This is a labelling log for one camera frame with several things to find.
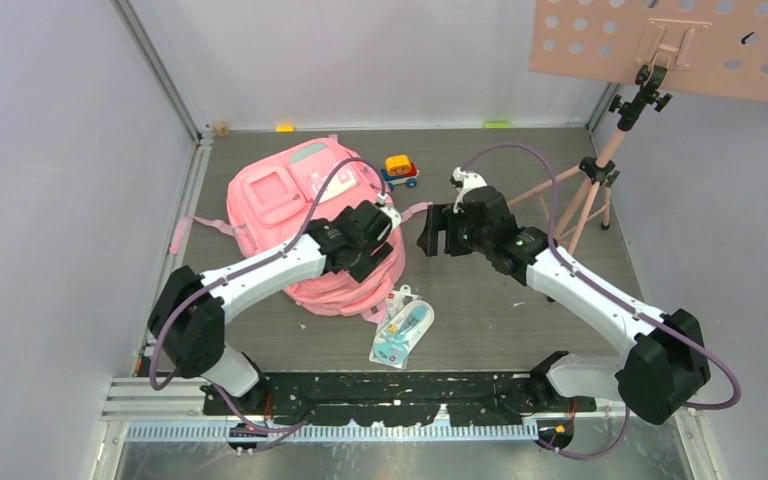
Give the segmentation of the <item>yellow blue toy truck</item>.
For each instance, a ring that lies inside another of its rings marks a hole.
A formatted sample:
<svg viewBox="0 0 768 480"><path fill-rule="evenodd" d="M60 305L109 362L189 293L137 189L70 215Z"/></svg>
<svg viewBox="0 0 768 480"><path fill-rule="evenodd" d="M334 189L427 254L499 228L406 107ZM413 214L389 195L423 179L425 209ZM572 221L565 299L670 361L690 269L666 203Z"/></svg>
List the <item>yellow blue toy truck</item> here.
<svg viewBox="0 0 768 480"><path fill-rule="evenodd" d="M407 188L418 185L419 169L406 154L388 157L380 173L389 190L393 190L398 185L405 185Z"/></svg>

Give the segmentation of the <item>aluminium frame rail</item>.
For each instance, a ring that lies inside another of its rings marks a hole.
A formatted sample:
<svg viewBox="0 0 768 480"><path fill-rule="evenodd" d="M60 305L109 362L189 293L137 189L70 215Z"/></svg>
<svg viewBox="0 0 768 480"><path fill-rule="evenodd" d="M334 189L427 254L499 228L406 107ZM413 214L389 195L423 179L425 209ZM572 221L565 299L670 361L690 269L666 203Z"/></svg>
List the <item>aluminium frame rail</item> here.
<svg viewBox="0 0 768 480"><path fill-rule="evenodd" d="M336 442L422 442L422 441L531 441L554 440L568 445L575 434L583 433L587 421L607 430L622 419L623 408L616 402L595 399L593 412L535 413L507 426L456 427L442 412L428 425L386 427L382 423L362 427L312 426L304 422L280 426L265 416L248 418L207 416L202 380L176 380L161 391L152 389L144 378L115 380L102 409L102 420L110 426L115 442L203 443L243 448L279 440L285 443Z"/></svg>

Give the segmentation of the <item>pink music stand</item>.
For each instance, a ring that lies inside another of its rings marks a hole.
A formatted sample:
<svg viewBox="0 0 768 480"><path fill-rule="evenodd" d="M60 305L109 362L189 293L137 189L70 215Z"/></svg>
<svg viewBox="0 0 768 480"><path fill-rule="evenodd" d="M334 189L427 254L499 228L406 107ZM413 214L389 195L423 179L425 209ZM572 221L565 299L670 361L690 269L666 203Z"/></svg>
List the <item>pink music stand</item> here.
<svg viewBox="0 0 768 480"><path fill-rule="evenodd" d="M598 164L647 275L768 286L768 1L540 1L528 67L615 86Z"/></svg>

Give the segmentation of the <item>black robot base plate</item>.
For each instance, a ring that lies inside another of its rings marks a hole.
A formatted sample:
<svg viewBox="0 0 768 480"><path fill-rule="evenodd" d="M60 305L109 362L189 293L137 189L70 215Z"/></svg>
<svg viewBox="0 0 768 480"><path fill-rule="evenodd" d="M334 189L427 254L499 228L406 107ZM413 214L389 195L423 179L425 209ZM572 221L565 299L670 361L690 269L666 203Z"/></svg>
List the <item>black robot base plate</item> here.
<svg viewBox="0 0 768 480"><path fill-rule="evenodd" d="M543 376L516 372L269 372L230 404L212 386L201 390L207 416L265 416L280 426L425 426L442 412L456 427L507 426L596 409L591 397L563 397Z"/></svg>

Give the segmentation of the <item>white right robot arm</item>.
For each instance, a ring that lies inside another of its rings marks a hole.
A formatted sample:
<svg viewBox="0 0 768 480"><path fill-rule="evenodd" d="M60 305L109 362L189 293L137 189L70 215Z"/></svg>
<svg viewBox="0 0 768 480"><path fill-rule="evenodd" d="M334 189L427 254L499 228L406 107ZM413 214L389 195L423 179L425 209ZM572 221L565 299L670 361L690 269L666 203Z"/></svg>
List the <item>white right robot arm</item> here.
<svg viewBox="0 0 768 480"><path fill-rule="evenodd" d="M454 202L427 210L417 240L428 257L482 255L500 274L554 300L615 349L608 357L557 353L536 367L534 403L556 410L569 398L624 403L640 419L665 423L711 377L698 320L647 305L574 259L537 227L517 224L504 196L484 178L457 168Z"/></svg>

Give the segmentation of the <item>pink student backpack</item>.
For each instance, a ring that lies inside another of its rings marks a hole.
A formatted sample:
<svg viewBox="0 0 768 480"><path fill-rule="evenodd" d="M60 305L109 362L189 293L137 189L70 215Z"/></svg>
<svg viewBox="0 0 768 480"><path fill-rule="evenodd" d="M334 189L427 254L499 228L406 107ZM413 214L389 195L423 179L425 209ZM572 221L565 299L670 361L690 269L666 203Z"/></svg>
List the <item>pink student backpack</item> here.
<svg viewBox="0 0 768 480"><path fill-rule="evenodd" d="M233 237L244 256L259 254L295 235L309 211L315 218L332 220L344 207L373 201L380 190L389 190L381 168L355 161L338 165L355 156L336 136L329 136L266 157L230 181L227 221L203 223ZM360 315L378 324L384 300L396 289L406 265L401 232L395 230L388 242L392 253L361 283L341 272L296 283L285 292L316 315Z"/></svg>

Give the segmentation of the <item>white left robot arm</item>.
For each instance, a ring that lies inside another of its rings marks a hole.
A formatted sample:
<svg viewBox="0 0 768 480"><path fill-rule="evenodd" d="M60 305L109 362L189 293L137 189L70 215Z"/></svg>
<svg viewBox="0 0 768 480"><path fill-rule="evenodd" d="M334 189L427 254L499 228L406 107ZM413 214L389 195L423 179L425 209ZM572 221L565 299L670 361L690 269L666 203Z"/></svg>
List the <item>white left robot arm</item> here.
<svg viewBox="0 0 768 480"><path fill-rule="evenodd" d="M228 393L240 412L258 412L267 398L253 362L226 342L227 324L267 297L301 281L346 272L366 280L393 251L388 239L402 216L384 194L344 208L334 219L308 214L298 233L278 246L227 267L196 273L187 265L163 285L147 320L155 350L149 363L151 386L159 379L161 354L172 373L202 378Z"/></svg>

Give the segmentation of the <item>green tape marker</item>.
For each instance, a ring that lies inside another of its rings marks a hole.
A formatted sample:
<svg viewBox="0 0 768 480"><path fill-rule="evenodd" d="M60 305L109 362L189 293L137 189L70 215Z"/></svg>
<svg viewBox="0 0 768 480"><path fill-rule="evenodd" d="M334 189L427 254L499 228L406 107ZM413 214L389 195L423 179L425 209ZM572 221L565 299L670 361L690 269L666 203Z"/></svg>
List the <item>green tape marker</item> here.
<svg viewBox="0 0 768 480"><path fill-rule="evenodd" d="M509 129L511 124L508 121L487 121L482 124L483 129Z"/></svg>

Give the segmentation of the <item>white red stationery pack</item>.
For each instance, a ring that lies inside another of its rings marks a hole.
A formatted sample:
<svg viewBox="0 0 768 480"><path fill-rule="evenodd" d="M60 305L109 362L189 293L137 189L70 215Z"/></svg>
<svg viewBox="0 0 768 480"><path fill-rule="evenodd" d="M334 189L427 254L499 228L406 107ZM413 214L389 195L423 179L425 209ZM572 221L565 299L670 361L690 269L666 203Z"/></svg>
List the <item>white red stationery pack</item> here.
<svg viewBox="0 0 768 480"><path fill-rule="evenodd" d="M387 295L382 313L368 359L379 365L405 369L411 351L433 324L433 308L409 285L403 284Z"/></svg>

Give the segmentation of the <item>small wooden block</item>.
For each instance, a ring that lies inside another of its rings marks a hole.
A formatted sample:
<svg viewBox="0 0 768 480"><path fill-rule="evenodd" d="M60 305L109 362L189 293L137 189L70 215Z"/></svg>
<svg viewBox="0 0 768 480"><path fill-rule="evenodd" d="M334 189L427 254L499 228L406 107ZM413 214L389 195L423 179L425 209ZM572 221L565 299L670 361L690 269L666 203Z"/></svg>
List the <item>small wooden block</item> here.
<svg viewBox="0 0 768 480"><path fill-rule="evenodd" d="M219 137L224 137L229 132L228 125L224 121L216 122L213 125L213 130L214 130L215 134L217 136L219 136Z"/></svg>

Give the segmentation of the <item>blue correction tape pack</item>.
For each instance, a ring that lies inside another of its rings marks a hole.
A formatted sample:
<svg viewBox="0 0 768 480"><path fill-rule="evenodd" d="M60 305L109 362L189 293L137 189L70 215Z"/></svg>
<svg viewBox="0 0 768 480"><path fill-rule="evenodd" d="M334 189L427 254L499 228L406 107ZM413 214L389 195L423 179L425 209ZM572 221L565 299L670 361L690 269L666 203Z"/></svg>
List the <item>blue correction tape pack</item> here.
<svg viewBox="0 0 768 480"><path fill-rule="evenodd" d="M404 363L434 319L434 310L429 303L411 301L376 331L371 359L391 366Z"/></svg>

